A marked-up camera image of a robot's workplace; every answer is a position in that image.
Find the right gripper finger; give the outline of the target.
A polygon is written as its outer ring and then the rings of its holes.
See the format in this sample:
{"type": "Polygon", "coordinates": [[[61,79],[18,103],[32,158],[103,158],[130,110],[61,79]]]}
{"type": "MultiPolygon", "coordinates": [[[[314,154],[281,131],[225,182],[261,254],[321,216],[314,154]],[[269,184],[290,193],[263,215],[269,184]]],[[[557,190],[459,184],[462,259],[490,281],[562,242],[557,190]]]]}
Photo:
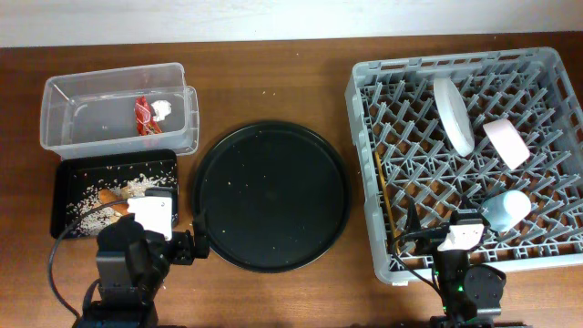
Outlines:
{"type": "Polygon", "coordinates": [[[417,209],[413,200],[409,202],[407,209],[407,218],[405,224],[405,232],[415,232],[421,230],[421,223],[418,218],[417,209]]]}
{"type": "Polygon", "coordinates": [[[468,215],[480,215],[482,211],[478,205],[475,205],[467,196],[461,198],[459,212],[468,215]]]}

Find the wooden chopstick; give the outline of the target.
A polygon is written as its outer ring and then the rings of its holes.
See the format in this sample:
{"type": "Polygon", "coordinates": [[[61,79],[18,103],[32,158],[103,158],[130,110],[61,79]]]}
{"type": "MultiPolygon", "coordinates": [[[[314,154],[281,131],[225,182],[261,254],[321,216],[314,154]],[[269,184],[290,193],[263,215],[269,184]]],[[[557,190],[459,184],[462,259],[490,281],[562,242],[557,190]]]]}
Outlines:
{"type": "Polygon", "coordinates": [[[384,198],[384,206],[385,206],[385,201],[389,200],[389,193],[388,193],[388,190],[386,187],[386,181],[385,181],[385,177],[384,177],[381,158],[376,150],[373,152],[373,157],[374,157],[375,164],[376,164],[376,167],[378,170],[378,177],[379,177],[381,188],[382,188],[382,193],[383,193],[383,198],[384,198]]]}
{"type": "Polygon", "coordinates": [[[396,254],[397,255],[400,255],[401,252],[400,252],[400,249],[399,249],[399,244],[398,244],[398,242],[395,243],[395,241],[396,241],[396,239],[398,237],[398,235],[397,235],[397,232],[398,231],[396,229],[396,225],[395,225],[395,221],[394,221],[394,216],[392,214],[391,204],[390,204],[390,201],[389,200],[386,200],[385,201],[385,207],[386,207],[387,214],[388,214],[389,225],[390,225],[390,230],[391,230],[391,233],[392,233],[392,240],[394,242],[395,251],[396,251],[396,254]]]}

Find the light blue plastic cup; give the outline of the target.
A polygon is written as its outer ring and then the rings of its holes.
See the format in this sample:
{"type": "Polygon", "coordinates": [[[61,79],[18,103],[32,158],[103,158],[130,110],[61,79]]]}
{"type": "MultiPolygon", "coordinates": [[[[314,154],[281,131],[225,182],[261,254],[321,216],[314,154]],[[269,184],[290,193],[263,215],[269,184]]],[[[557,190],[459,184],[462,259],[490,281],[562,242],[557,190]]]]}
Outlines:
{"type": "Polygon", "coordinates": [[[486,200],[482,209],[492,231],[507,232],[530,213],[531,202],[522,191],[509,190],[486,200]]]}

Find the pink bowl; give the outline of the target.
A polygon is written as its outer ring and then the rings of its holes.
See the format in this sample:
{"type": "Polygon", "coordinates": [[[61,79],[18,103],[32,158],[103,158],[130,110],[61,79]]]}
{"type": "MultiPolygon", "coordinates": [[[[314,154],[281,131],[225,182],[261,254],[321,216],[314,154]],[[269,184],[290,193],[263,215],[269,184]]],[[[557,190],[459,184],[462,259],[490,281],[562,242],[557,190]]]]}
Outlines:
{"type": "Polygon", "coordinates": [[[530,152],[518,130],[506,118],[486,123],[483,129],[496,152],[510,169],[528,160],[530,152]]]}

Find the orange carrot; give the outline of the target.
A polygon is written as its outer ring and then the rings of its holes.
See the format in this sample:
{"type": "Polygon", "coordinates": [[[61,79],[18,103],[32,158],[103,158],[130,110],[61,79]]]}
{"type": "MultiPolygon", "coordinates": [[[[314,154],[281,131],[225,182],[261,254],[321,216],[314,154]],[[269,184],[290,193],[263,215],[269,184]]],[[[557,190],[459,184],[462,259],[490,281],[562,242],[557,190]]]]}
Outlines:
{"type": "Polygon", "coordinates": [[[102,189],[98,192],[98,198],[102,204],[113,203],[111,208],[120,216],[128,215],[127,202],[109,189],[102,189]]]}

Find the food scraps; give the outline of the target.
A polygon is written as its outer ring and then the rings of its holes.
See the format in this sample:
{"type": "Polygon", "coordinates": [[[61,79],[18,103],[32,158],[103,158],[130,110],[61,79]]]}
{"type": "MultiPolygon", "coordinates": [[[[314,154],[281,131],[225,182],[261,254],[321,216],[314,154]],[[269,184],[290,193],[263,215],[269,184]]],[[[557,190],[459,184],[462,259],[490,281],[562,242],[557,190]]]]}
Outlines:
{"type": "Polygon", "coordinates": [[[177,164],[172,161],[154,161],[142,164],[108,165],[104,168],[81,169],[71,175],[65,210],[65,223],[69,225],[78,217],[83,220],[67,234],[68,238],[97,235],[103,228],[121,217],[111,207],[100,211],[102,206],[98,192],[109,189],[127,200],[141,197],[145,190],[154,187],[178,187],[177,164]]]}

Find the grey round plate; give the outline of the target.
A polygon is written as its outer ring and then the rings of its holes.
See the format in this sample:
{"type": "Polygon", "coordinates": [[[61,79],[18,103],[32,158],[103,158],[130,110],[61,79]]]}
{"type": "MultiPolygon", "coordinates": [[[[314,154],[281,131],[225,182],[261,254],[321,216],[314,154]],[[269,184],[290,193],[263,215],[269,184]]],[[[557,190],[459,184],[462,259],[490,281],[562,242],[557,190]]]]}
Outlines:
{"type": "Polygon", "coordinates": [[[448,77],[434,80],[434,96],[441,123],[456,153],[465,157],[475,148],[474,132],[464,100],[448,77]]]}

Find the red snack wrapper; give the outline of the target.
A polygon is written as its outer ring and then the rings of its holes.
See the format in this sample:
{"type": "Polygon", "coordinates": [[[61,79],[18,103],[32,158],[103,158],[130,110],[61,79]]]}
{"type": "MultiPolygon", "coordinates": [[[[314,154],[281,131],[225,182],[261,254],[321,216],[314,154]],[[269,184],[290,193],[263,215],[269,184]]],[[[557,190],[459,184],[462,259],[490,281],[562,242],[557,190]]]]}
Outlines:
{"type": "Polygon", "coordinates": [[[140,136],[161,134],[158,123],[153,118],[153,112],[145,97],[138,97],[134,106],[137,132],[140,136]]]}

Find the white tissue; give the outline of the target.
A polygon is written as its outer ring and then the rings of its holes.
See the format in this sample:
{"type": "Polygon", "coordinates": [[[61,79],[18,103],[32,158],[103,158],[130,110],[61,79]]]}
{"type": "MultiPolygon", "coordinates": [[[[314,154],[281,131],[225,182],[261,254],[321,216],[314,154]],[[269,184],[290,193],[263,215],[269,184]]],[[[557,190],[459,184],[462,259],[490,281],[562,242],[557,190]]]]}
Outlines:
{"type": "Polygon", "coordinates": [[[167,100],[157,100],[150,104],[154,110],[153,120],[156,122],[163,121],[172,112],[172,105],[167,100]]]}

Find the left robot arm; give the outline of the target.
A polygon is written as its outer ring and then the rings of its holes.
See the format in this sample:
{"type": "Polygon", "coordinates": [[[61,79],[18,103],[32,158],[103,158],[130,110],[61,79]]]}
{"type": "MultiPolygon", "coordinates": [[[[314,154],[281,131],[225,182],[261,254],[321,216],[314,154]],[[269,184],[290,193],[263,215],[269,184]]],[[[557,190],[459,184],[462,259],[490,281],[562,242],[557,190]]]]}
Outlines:
{"type": "Polygon", "coordinates": [[[95,280],[84,296],[76,327],[157,327],[156,294],[173,265],[206,259],[210,242],[204,224],[195,232],[173,231],[171,239],[147,231],[132,214],[97,236],[95,280]]]}

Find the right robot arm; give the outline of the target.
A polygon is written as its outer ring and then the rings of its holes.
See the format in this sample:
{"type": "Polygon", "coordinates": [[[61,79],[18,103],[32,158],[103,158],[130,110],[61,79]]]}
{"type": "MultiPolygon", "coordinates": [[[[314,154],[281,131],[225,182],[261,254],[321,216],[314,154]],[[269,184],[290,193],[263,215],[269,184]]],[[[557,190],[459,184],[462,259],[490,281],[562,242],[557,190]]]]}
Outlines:
{"type": "Polygon", "coordinates": [[[462,199],[462,208],[449,221],[431,228],[421,226],[415,204],[407,209],[404,233],[397,237],[391,252],[412,241],[416,255],[433,258],[431,278],[421,278],[441,299],[442,316],[429,320],[431,327],[492,327],[501,314],[506,275],[486,264],[472,264],[469,255],[482,245],[489,222],[462,199]]]}

